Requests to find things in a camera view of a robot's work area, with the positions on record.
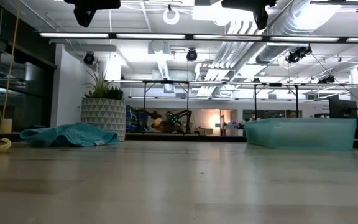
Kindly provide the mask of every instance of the potted plant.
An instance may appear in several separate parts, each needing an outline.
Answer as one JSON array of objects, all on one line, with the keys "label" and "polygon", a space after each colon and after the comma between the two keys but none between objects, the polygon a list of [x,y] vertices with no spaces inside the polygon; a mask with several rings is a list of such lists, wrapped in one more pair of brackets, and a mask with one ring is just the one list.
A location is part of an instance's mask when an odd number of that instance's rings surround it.
[{"label": "potted plant", "polygon": [[125,140],[126,104],[120,88],[110,86],[106,74],[88,72],[94,83],[86,83],[91,91],[85,94],[81,105],[81,122],[103,130],[115,131],[120,141]]}]

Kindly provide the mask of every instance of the yellow plastic part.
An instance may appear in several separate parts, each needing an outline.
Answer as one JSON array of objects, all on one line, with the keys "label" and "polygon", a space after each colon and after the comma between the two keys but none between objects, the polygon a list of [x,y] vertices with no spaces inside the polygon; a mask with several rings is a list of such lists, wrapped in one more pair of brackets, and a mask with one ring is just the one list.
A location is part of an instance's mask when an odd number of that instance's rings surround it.
[{"label": "yellow plastic part", "polygon": [[1,141],[6,143],[6,144],[3,144],[3,145],[0,145],[0,153],[4,153],[12,146],[12,143],[7,138],[3,138],[3,139],[1,139]]}]

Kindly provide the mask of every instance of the white wall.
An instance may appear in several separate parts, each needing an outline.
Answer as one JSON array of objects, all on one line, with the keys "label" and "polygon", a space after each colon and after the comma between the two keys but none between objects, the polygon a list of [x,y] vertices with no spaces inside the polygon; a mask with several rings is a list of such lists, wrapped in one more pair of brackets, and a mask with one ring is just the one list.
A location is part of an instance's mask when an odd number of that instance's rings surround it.
[{"label": "white wall", "polygon": [[80,122],[81,100],[89,88],[84,84],[91,82],[86,73],[90,68],[69,54],[62,44],[56,46],[55,64],[57,69],[53,77],[52,127]]}]

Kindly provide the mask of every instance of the monitor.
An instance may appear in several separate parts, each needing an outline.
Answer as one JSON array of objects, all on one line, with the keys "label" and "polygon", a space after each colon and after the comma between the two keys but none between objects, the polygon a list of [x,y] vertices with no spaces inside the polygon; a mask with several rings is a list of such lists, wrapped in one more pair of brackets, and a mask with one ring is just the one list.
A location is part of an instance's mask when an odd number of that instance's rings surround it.
[{"label": "monitor", "polygon": [[354,118],[358,119],[357,103],[351,100],[329,99],[330,118]]}]

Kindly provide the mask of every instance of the motion capture camera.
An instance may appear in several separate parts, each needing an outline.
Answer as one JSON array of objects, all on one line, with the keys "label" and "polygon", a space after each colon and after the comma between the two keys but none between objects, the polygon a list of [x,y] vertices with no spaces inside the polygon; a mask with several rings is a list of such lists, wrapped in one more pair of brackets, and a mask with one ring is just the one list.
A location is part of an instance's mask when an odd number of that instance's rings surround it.
[{"label": "motion capture camera", "polygon": [[254,13],[255,23],[259,30],[266,28],[267,14],[266,6],[273,7],[277,0],[222,0],[223,8],[240,9],[245,11],[252,11]]},{"label": "motion capture camera", "polygon": [[189,52],[187,53],[187,61],[189,62],[194,62],[195,60],[197,60],[197,52],[196,49],[190,49]]},{"label": "motion capture camera", "polygon": [[74,15],[79,25],[88,27],[97,10],[119,9],[120,0],[64,0],[65,3],[74,4]]}]

